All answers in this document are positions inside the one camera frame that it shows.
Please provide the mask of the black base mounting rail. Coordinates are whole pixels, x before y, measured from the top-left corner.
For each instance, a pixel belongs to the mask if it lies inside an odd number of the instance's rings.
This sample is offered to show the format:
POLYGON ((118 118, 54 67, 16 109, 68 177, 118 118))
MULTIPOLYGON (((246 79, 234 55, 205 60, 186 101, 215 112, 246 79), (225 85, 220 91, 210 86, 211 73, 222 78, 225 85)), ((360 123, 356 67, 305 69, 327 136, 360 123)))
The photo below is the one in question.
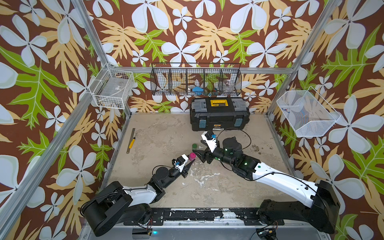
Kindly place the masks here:
POLYGON ((283 226, 283 220, 275 222, 266 216, 259 215, 258 208, 152 208, 139 211, 131 220, 125 220, 126 226, 146 225, 164 226, 166 222, 192 223, 230 223, 240 221, 245 226, 267 226, 277 224, 283 226))

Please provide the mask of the black toolbox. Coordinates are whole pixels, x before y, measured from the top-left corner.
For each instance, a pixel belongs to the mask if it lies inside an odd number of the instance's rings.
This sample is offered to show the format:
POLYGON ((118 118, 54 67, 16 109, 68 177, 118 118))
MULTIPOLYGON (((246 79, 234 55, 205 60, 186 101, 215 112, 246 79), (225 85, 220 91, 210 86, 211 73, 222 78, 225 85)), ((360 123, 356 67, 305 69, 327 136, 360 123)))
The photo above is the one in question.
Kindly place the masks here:
POLYGON ((228 128, 244 129, 250 121, 250 110, 239 97, 194 99, 190 104, 192 130, 219 131, 228 128))

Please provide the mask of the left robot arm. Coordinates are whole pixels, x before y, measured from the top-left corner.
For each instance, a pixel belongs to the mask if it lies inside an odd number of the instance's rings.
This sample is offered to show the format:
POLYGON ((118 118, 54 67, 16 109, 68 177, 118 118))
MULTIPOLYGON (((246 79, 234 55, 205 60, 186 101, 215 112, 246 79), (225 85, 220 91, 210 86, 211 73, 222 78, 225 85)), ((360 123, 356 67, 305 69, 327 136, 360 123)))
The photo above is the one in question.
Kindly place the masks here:
POLYGON ((182 155, 172 160, 171 168, 155 167, 156 172, 142 187, 126 187, 114 181, 83 204, 80 213, 97 237, 120 223, 150 226, 153 222, 150 204, 158 202, 165 189, 179 177, 186 178, 194 162, 182 155))

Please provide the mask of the magenta paint jar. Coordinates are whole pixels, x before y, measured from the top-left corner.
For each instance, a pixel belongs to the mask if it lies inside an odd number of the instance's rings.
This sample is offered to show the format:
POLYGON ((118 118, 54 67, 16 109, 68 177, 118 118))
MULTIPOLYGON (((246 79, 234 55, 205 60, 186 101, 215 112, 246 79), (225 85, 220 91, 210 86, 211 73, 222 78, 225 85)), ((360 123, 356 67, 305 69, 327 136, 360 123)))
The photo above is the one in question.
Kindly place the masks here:
POLYGON ((196 154, 195 153, 190 153, 189 154, 189 160, 190 161, 193 161, 193 160, 195 160, 196 159, 196 154))

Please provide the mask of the blue object in basket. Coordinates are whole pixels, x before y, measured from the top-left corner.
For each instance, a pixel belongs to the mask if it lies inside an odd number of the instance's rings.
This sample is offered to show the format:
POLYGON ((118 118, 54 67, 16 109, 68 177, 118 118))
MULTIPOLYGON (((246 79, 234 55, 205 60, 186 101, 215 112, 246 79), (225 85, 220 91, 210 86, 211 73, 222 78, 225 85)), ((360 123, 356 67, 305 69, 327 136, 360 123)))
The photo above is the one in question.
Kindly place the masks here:
POLYGON ((204 89, 202 89, 200 87, 194 87, 192 89, 192 92, 193 92, 194 96, 200 96, 204 93, 204 89))

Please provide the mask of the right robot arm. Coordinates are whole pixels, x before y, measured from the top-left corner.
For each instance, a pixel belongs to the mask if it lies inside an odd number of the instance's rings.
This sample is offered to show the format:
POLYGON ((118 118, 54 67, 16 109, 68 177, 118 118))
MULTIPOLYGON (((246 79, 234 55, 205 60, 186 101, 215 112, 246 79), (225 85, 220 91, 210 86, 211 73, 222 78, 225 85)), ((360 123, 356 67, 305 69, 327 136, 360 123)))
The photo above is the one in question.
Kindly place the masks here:
POLYGON ((294 198, 291 202, 263 200, 257 211, 260 222, 269 225, 280 220, 301 221, 320 232, 335 233, 341 204, 330 183, 309 182, 278 171, 244 154, 235 137, 227 138, 221 144, 216 139, 203 141, 207 146, 204 151, 193 150, 203 163, 217 160, 248 182, 268 185, 294 198))

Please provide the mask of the yellow handled metal file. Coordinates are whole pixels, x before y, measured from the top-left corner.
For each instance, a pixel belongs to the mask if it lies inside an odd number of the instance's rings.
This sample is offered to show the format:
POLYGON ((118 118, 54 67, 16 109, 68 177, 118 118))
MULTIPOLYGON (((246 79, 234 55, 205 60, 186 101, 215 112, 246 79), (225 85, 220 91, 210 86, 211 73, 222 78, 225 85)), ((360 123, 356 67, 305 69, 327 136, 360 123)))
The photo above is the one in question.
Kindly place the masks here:
POLYGON ((131 148, 132 148, 132 146, 133 146, 133 143, 134 143, 134 141, 135 141, 135 131, 136 131, 136 129, 133 128, 133 129, 132 129, 132 132, 131 132, 130 141, 129 141, 129 145, 128 145, 128 147, 127 147, 126 154, 129 154, 129 153, 130 153, 131 148))

